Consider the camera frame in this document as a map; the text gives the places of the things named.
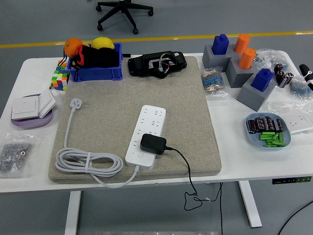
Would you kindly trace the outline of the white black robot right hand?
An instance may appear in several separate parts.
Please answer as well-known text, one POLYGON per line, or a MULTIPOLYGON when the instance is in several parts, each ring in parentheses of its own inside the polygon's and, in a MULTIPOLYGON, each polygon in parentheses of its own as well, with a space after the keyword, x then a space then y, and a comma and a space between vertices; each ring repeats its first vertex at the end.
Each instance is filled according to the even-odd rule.
POLYGON ((305 64, 299 66, 301 74, 303 75, 308 87, 313 90, 313 72, 305 64))

